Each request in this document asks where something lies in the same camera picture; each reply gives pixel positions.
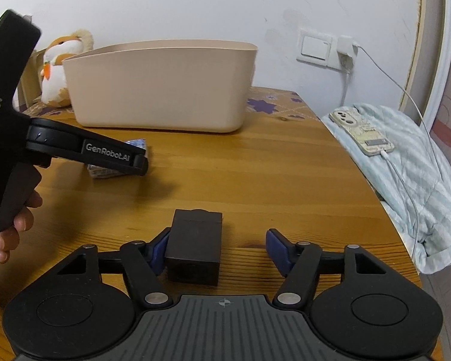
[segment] wooden table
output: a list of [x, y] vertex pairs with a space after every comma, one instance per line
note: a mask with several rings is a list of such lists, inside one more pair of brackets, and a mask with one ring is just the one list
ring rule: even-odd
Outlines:
[[[76, 125], [73, 114], [59, 116]], [[93, 180], [82, 164], [55, 159], [41, 170], [33, 230], [23, 234], [0, 266], [0, 360], [13, 353], [1, 328], [6, 303], [82, 244], [117, 249], [148, 241], [171, 225], [176, 208], [223, 213], [217, 288], [164, 283], [174, 294], [268, 294], [282, 278], [265, 252], [265, 232], [325, 250], [360, 244], [420, 285], [401, 239], [361, 172], [323, 124], [310, 115], [248, 113], [232, 134], [94, 130], [118, 140], [145, 138], [150, 169], [144, 177]], [[104, 281], [125, 289], [121, 276]], [[319, 292], [338, 283], [324, 276]], [[442, 361], [439, 347], [435, 359]]]

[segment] orange and white plush toy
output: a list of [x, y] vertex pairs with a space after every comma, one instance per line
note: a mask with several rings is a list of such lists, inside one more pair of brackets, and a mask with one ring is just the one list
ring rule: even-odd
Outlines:
[[61, 36], [48, 46], [45, 50], [44, 66], [41, 72], [43, 77], [42, 103], [54, 107], [70, 105], [70, 95], [62, 61], [93, 48], [94, 39], [87, 30], [78, 30], [70, 36]]

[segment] light blue striped cloth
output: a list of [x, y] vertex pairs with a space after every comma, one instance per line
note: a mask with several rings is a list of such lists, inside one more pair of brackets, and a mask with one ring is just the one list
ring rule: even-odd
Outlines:
[[[432, 274], [451, 265], [451, 166], [443, 152], [433, 142], [444, 178], [441, 180], [423, 126], [418, 127], [407, 115], [388, 107], [355, 104], [354, 108], [395, 145], [389, 158], [399, 170], [419, 211], [419, 242], [412, 258], [416, 268], [424, 274]], [[340, 107], [338, 110], [351, 109]], [[380, 155], [364, 155], [328, 115], [321, 120], [383, 197], [382, 205], [411, 255], [416, 213], [396, 173]]]

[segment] white wall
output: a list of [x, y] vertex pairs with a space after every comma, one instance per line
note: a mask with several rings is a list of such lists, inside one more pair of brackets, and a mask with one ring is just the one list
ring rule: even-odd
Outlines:
[[[158, 38], [218, 38], [259, 47], [254, 84], [298, 92], [318, 115], [339, 105], [343, 79], [295, 59], [299, 28], [354, 36], [405, 84], [414, 52], [419, 0], [0, 0], [32, 14], [39, 48], [78, 28], [96, 47]], [[398, 108], [400, 90], [360, 55], [346, 104]]]

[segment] hand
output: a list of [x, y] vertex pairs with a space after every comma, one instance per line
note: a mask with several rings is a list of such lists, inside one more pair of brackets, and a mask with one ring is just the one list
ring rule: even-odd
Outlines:
[[13, 219], [13, 226], [0, 232], [0, 263], [6, 263], [10, 258], [10, 251], [18, 247], [19, 232], [29, 230], [34, 225], [34, 215], [27, 207], [40, 207], [42, 202], [40, 194], [34, 191], [20, 213]]

